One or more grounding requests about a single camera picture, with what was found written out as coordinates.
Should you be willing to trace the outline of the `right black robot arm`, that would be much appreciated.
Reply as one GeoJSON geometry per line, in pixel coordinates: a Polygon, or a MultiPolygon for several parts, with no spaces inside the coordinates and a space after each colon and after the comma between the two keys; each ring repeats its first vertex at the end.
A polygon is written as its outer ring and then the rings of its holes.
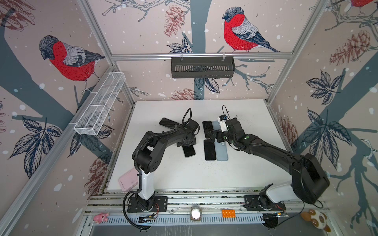
{"type": "Polygon", "coordinates": [[[218,118],[220,129],[206,132],[212,142],[226,142],[234,150],[261,157],[291,175],[290,182],[265,186],[259,194],[260,206],[271,209],[276,203],[294,199],[314,205],[330,186],[317,158],[310,153],[301,155],[289,152],[256,135],[246,134],[237,118],[231,119],[225,106],[222,109],[223,115],[218,118]]]}

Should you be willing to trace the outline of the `light-blue phone case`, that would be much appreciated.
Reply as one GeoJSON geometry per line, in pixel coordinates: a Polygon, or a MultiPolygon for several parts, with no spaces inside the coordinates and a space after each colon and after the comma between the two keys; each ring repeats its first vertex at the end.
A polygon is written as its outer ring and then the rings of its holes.
{"type": "Polygon", "coordinates": [[[215,151],[217,161],[228,161],[226,142],[215,142],[215,151]]]}

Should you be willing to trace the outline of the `grey-blue phone case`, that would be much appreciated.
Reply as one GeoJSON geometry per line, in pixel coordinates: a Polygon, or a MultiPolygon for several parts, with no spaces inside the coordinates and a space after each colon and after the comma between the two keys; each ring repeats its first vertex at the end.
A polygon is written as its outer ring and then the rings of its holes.
{"type": "Polygon", "coordinates": [[[212,121],[212,126],[213,126],[213,130],[214,130],[214,131],[219,131],[219,130],[221,130],[221,126],[220,126],[220,124],[219,124],[218,121],[212,121]]]}

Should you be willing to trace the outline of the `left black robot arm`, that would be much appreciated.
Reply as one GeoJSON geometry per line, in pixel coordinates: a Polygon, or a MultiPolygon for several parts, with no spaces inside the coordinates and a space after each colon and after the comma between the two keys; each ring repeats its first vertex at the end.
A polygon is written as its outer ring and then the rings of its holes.
{"type": "Polygon", "coordinates": [[[192,119],[189,108],[180,124],[176,124],[170,131],[154,133],[148,131],[139,142],[132,154],[135,170],[138,172],[138,189],[127,192],[123,199],[123,214],[128,223],[142,231],[148,231],[151,226],[138,225],[128,217],[126,205],[136,200],[137,209],[150,211],[155,206],[154,171],[161,164],[167,147],[191,147],[196,145],[196,135],[200,131],[199,124],[192,119]]]}

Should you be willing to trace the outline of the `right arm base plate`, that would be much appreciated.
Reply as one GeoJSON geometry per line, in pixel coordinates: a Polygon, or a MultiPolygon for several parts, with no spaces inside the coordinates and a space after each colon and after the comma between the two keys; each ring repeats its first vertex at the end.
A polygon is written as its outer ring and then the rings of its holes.
{"type": "Polygon", "coordinates": [[[274,203],[268,197],[262,195],[245,195],[243,207],[247,211],[286,211],[283,202],[274,203]]]}

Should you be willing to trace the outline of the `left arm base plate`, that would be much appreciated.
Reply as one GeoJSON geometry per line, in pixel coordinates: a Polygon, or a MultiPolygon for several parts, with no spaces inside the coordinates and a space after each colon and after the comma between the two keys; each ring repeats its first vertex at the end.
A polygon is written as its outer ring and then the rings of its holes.
{"type": "Polygon", "coordinates": [[[152,196],[150,199],[145,200],[139,196],[130,197],[128,203],[128,213],[140,212],[166,212],[168,205],[168,198],[166,196],[152,196]]]}

